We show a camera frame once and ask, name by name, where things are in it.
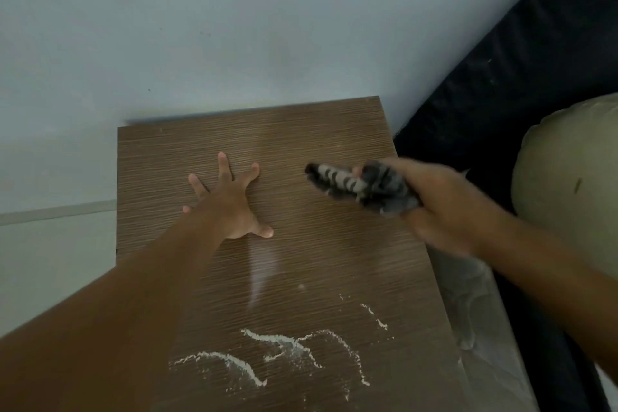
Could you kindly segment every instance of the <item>person's left arm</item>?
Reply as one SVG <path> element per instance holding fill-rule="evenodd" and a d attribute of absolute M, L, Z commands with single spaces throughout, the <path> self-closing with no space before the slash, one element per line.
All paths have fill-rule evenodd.
<path fill-rule="evenodd" d="M 182 308 L 226 238 L 270 237 L 247 204 L 253 164 L 235 180 L 221 153 L 212 192 L 152 243 L 0 339 L 0 403 L 7 410 L 148 410 L 167 370 Z"/>

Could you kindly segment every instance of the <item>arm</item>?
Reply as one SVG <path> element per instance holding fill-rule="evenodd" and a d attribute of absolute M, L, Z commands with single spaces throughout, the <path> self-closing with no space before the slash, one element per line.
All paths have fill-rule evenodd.
<path fill-rule="evenodd" d="M 273 230 L 219 156 L 220 180 L 163 235 L 104 276 L 0 340 L 0 403 L 11 410 L 148 410 L 167 370 L 182 307 L 225 238 Z"/>
<path fill-rule="evenodd" d="M 548 232 L 502 210 L 461 174 L 414 160 L 383 160 L 424 207 L 403 218 L 437 249 L 476 256 L 538 300 L 618 382 L 618 281 L 589 267 Z"/>

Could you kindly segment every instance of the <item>person's right hand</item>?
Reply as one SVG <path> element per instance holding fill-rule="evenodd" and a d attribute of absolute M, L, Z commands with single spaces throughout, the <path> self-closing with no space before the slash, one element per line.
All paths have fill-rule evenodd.
<path fill-rule="evenodd" d="M 403 214 L 413 234 L 426 244 L 457 256 L 479 255 L 503 238 L 514 217 L 448 166 L 410 160 L 380 160 L 418 192 L 422 207 Z"/>

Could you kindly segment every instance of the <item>wall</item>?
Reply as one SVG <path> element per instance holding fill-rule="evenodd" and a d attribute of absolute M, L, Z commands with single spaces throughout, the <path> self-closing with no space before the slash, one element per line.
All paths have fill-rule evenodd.
<path fill-rule="evenodd" d="M 396 131 L 516 1 L 0 0 L 0 213 L 113 201 L 130 121 L 379 94 Z"/>

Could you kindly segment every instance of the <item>wood grain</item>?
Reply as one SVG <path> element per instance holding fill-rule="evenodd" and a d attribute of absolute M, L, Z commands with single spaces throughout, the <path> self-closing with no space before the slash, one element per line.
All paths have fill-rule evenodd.
<path fill-rule="evenodd" d="M 200 280 L 179 327 L 155 410 L 461 411 L 458 355 L 424 245 L 398 219 L 335 202 L 304 176 L 309 161 L 360 164 L 394 155 L 379 99 L 241 111 L 121 127 L 117 257 L 163 232 L 195 197 L 187 175 L 216 182 L 216 154 L 232 171 L 261 165 L 248 189 L 274 237 L 226 241 Z M 367 305 L 375 314 L 369 313 Z M 379 319 L 388 329 L 383 329 Z M 306 352 L 247 337 L 301 338 Z M 264 357 L 285 354 L 266 362 Z"/>

